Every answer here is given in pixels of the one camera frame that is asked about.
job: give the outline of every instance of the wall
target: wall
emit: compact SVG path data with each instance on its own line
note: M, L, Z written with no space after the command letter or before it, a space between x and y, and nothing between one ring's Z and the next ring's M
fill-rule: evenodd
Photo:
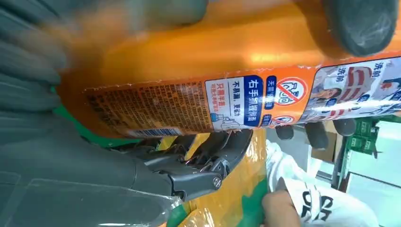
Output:
M347 193L366 203L381 226L401 226L401 188L351 174Z
M401 124L379 122L379 136L376 148L383 153L378 159L353 152L349 170L381 181L401 186Z

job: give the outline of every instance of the green plastic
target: green plastic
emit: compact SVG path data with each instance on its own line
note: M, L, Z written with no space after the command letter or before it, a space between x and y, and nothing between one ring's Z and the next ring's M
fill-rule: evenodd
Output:
M141 140L138 139L110 139L110 138L105 138L105 137L100 137L95 134L93 134L90 130L85 128L81 123L79 123L71 114L62 106L54 110L54 113L65 117L71 121L74 122L75 127L79 131L80 135L87 138L90 142L97 144L103 148L108 148L108 147L115 147L115 146L120 146L124 144L129 144L129 143L138 143Z

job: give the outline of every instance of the yellow surface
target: yellow surface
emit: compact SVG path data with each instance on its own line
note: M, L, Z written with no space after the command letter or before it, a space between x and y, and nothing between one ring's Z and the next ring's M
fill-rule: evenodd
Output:
M208 136L208 133L197 136L187 158ZM164 138L161 149L168 148L174 139L175 137ZM209 223L209 226L216 227L238 224L243 217L242 197L250 196L255 186L266 177L265 162L266 130L254 130L252 141L243 160L223 181L222 187L217 192L189 202L193 213L183 222L182 226L205 226L201 223Z

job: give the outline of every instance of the printed photo on label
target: printed photo on label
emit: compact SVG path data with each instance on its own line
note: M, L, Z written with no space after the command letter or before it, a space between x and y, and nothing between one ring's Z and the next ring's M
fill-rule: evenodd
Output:
M259 76L208 80L205 87L214 130L259 126L264 88Z
M400 57L324 67L298 123L397 112L400 100Z

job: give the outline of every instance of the gray fabric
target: gray fabric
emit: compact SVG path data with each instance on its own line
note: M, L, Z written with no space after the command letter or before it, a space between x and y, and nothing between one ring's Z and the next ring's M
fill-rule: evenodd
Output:
M0 226L165 221L168 199L131 189L170 196L170 179L138 159L87 143L52 113L61 101L51 89L68 59L37 25L64 23L89 3L0 1Z

